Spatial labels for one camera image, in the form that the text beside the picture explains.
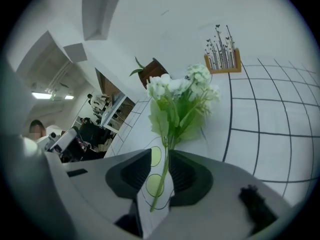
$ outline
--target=ceiling light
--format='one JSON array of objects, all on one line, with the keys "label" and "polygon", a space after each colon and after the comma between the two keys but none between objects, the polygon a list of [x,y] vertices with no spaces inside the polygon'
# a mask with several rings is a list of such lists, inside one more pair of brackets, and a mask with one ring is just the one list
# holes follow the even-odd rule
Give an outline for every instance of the ceiling light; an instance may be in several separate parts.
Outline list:
[{"label": "ceiling light", "polygon": [[41,99],[41,100],[50,100],[51,98],[51,94],[48,93],[39,93],[39,92],[33,92],[32,95],[36,98],[36,99]]}]

